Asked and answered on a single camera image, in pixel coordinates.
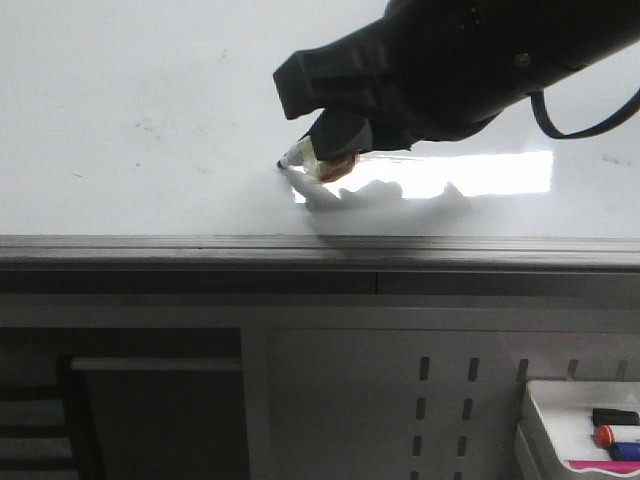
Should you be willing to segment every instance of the white surface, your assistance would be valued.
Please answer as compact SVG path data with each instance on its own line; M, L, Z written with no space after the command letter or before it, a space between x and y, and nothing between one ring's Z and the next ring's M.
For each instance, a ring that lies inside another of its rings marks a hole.
M286 122L271 74L385 4L4 0L0 234L640 237L640 119L554 142L526 102L465 142L371 155L354 194L303 186L297 203L275 162L313 116ZM626 101L638 53L554 88L560 126Z
M638 410L640 383L532 381L523 408L524 433L531 450L554 480L640 479L640 473L614 474L602 470L573 470L568 460L611 460L593 441L593 408Z

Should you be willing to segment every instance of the gray panel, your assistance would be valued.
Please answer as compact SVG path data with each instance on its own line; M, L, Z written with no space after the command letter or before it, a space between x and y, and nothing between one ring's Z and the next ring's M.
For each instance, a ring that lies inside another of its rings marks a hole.
M640 335L273 330L280 478L513 478L524 381L615 380L620 361L637 361L639 342Z

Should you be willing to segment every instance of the white tray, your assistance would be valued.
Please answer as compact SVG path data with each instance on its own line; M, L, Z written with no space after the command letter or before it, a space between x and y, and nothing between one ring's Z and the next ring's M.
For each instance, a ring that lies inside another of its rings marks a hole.
M539 476L532 479L640 479L640 472L575 470L567 465L568 460L610 460L607 451L593 442L594 407L640 410L640 383L529 382L520 432L538 469Z

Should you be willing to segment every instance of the black cable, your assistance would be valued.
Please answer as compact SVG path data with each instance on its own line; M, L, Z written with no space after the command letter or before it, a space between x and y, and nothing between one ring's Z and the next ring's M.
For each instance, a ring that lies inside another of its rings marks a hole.
M620 110L611 115L605 121L586 130L571 134L562 133L551 121L549 112L547 111L547 105L545 102L543 91L536 92L531 95L531 105L533 106L533 114L536 118L536 122L538 122L540 129L547 136L556 140L577 140L581 138L595 137L597 135L607 133L610 130L619 127L624 122L633 117L640 111L640 90L638 90L638 92L633 97L631 97L631 100L624 104L624 106Z

